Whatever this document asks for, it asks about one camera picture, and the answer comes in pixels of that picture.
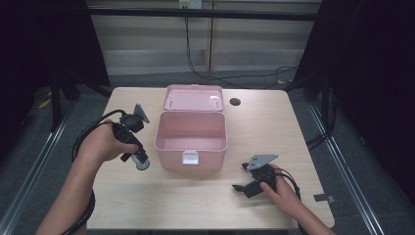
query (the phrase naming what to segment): cable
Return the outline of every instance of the cable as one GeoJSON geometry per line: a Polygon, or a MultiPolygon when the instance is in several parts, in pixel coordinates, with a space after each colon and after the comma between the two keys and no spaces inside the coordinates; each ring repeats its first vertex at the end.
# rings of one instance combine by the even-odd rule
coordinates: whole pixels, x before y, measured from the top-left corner
{"type": "Polygon", "coordinates": [[[337,116],[337,107],[338,107],[338,100],[336,99],[336,96],[333,92],[333,90],[331,89],[329,94],[330,97],[330,105],[329,105],[329,120],[328,120],[328,126],[326,128],[326,130],[324,130],[323,133],[317,135],[316,137],[314,137],[311,140],[308,140],[306,142],[307,145],[312,145],[311,147],[308,148],[308,151],[311,151],[313,149],[315,149],[317,146],[319,146],[321,143],[323,143],[327,138],[329,138],[332,133],[333,133],[333,129],[335,127],[336,124],[336,116],[337,116]]]}
{"type": "MultiPolygon", "coordinates": [[[[75,161],[80,145],[82,144],[82,141],[86,138],[86,136],[88,136],[94,129],[96,129],[98,126],[102,125],[102,124],[113,124],[112,122],[102,122],[104,119],[108,118],[111,115],[114,115],[116,113],[121,113],[123,116],[126,115],[126,112],[123,110],[114,110],[111,111],[109,113],[107,113],[106,115],[97,118],[95,121],[93,121],[90,125],[88,125],[85,129],[83,129],[81,131],[81,133],[78,135],[78,137],[76,138],[75,142],[73,143],[72,146],[72,162],[75,161]]],[[[65,231],[63,234],[65,235],[70,235],[73,234],[74,232],[76,232],[76,230],[78,230],[83,224],[86,223],[86,221],[88,221],[89,217],[91,217],[92,212],[95,209],[95,194],[94,194],[94,190],[92,190],[91,192],[91,198],[89,199],[89,203],[88,206],[86,207],[85,212],[83,213],[82,217],[79,219],[79,221],[77,221],[73,226],[71,226],[67,231],[65,231]]]]}
{"type": "Polygon", "coordinates": [[[192,56],[191,56],[191,49],[190,49],[190,39],[189,39],[189,20],[188,18],[185,18],[185,24],[186,24],[186,51],[187,51],[187,61],[188,61],[188,65],[190,70],[192,71],[192,73],[194,73],[196,76],[198,76],[201,79],[204,80],[209,80],[209,81],[215,81],[215,80],[220,80],[223,81],[229,85],[232,86],[236,86],[238,88],[242,88],[242,89],[251,89],[250,87],[244,87],[238,84],[235,84],[233,82],[227,81],[226,79],[230,79],[230,78],[239,78],[239,77],[252,77],[252,76],[256,76],[256,77],[267,77],[267,76],[273,76],[275,75],[275,81],[272,82],[270,85],[267,85],[265,87],[259,88],[259,89],[269,89],[272,86],[274,86],[275,84],[277,84],[278,82],[278,74],[290,71],[290,70],[294,70],[297,69],[299,66],[293,66],[293,67],[280,67],[278,69],[275,70],[275,72],[273,73],[268,73],[268,74],[261,74],[261,75],[232,75],[232,76],[222,76],[222,77],[216,77],[216,76],[210,76],[210,75],[202,75],[200,73],[198,73],[194,66],[193,66],[193,62],[192,62],[192,56]]]}
{"type": "MultiPolygon", "coordinates": [[[[296,181],[294,180],[293,176],[290,173],[288,173],[286,170],[284,170],[283,168],[274,168],[274,169],[275,170],[281,170],[281,171],[285,172],[285,173],[275,172],[275,175],[276,176],[283,176],[283,177],[287,178],[288,180],[290,180],[291,184],[294,187],[294,191],[295,191],[297,197],[299,197],[299,199],[301,200],[300,188],[297,185],[296,181]]],[[[300,230],[300,233],[302,235],[307,235],[307,232],[305,232],[305,230],[302,228],[302,226],[300,224],[299,224],[299,230],[300,230]]]]}

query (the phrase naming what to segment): table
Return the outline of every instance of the table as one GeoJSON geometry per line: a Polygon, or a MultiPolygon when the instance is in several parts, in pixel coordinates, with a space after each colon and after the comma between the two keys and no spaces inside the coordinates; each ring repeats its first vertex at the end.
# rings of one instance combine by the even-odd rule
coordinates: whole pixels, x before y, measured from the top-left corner
{"type": "Polygon", "coordinates": [[[144,145],[151,165],[139,171],[132,160],[103,164],[94,184],[97,203],[88,221],[89,229],[297,228],[297,222],[279,211],[265,194],[247,199],[232,188],[232,184],[253,181],[241,168],[253,154],[278,154],[273,163],[294,177],[304,204],[327,226],[334,226],[328,203],[314,201],[313,195],[324,192],[286,92],[224,89],[228,148],[223,167],[216,172],[187,174],[163,169],[154,144],[165,91],[114,90],[105,114],[116,109],[131,114],[135,104],[141,103],[150,120],[136,137],[144,145]],[[232,98],[240,99],[241,105],[232,106],[232,98]]]}

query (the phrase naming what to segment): white wall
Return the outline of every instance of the white wall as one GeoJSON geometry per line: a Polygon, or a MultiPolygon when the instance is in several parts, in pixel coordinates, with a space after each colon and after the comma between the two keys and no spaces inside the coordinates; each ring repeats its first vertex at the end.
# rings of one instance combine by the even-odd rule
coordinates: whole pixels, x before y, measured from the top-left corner
{"type": "MultiPolygon", "coordinates": [[[[178,8],[178,0],[88,0],[88,4],[178,8]]],[[[287,13],[316,13],[319,5],[319,0],[203,1],[204,9],[287,13]]],[[[110,74],[189,70],[183,18],[93,16],[92,19],[110,74]]],[[[311,22],[189,19],[192,61],[199,71],[293,66],[299,62],[311,28],[311,22]]]]}

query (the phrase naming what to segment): metal rod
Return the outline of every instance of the metal rod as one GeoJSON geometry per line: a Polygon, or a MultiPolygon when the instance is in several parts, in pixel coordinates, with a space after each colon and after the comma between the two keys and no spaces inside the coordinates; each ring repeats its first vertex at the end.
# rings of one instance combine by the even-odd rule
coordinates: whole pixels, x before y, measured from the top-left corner
{"type": "MultiPolygon", "coordinates": [[[[326,133],[327,128],[324,125],[323,120],[321,119],[321,114],[318,108],[315,105],[310,105],[309,108],[317,123],[318,128],[320,129],[320,132],[326,133]]],[[[337,145],[333,135],[327,138],[326,144],[370,234],[385,235],[385,232],[382,229],[378,217],[376,216],[375,212],[373,211],[372,207],[370,206],[369,202],[367,201],[366,197],[361,191],[360,186],[358,185],[353,173],[348,167],[346,159],[340,151],[339,146],[337,145]]]]}
{"type": "Polygon", "coordinates": [[[314,22],[319,16],[312,13],[244,12],[199,9],[148,9],[148,8],[63,8],[40,7],[36,11],[43,14],[81,14],[95,16],[133,16],[133,17],[180,17],[180,18],[220,18],[314,22]]]}
{"type": "Polygon", "coordinates": [[[75,102],[70,103],[69,110],[67,111],[60,125],[57,126],[56,131],[50,133],[48,140],[43,146],[42,151],[39,153],[36,162],[34,163],[29,174],[27,175],[17,196],[7,208],[3,218],[0,221],[1,235],[12,234],[13,230],[15,229],[15,226],[18,223],[19,218],[21,217],[23,210],[29,200],[31,192],[33,191],[37,181],[39,180],[43,172],[43,169],[48,163],[49,158],[65,129],[67,120],[71,115],[75,104],[75,102]]]}

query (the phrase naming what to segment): round hole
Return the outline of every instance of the round hole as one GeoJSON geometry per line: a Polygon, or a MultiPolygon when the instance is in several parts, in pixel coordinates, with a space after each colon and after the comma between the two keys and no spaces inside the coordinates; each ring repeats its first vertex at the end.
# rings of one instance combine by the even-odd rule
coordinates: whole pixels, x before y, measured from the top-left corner
{"type": "Polygon", "coordinates": [[[233,105],[233,106],[239,106],[239,105],[241,105],[241,100],[240,100],[240,99],[238,99],[238,98],[232,98],[232,99],[229,101],[229,103],[231,103],[231,105],[233,105]]]}

